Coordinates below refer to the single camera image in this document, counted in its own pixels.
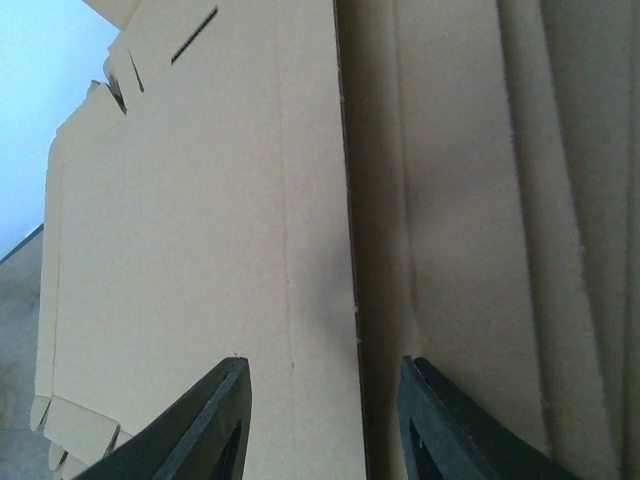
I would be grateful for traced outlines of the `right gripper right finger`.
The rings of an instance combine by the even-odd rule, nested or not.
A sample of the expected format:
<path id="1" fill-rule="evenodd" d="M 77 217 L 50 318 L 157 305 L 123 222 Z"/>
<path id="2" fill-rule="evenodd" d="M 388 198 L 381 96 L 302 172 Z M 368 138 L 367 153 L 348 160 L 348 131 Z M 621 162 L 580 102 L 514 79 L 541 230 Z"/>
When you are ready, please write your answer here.
<path id="1" fill-rule="evenodd" d="M 412 480 L 576 477 L 504 427 L 422 357 L 401 360 L 399 428 Z"/>

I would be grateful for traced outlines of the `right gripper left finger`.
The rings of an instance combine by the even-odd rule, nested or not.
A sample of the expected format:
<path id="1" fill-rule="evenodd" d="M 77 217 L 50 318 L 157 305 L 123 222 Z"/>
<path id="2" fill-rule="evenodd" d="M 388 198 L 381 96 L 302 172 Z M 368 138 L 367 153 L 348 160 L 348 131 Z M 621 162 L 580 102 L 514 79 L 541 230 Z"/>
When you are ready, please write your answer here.
<path id="1" fill-rule="evenodd" d="M 143 431 L 79 477 L 241 479 L 249 429 L 249 362 L 228 357 Z"/>

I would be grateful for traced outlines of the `cardboard box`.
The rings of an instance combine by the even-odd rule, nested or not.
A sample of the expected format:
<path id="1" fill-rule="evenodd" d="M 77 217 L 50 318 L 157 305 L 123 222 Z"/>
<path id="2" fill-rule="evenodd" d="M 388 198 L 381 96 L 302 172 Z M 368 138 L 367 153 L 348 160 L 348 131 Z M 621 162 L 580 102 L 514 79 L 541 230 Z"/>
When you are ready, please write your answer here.
<path id="1" fill-rule="evenodd" d="M 49 154 L 33 422 L 74 477 L 226 357 L 248 479 L 362 479 L 330 1 L 97 1 L 119 34 Z"/>

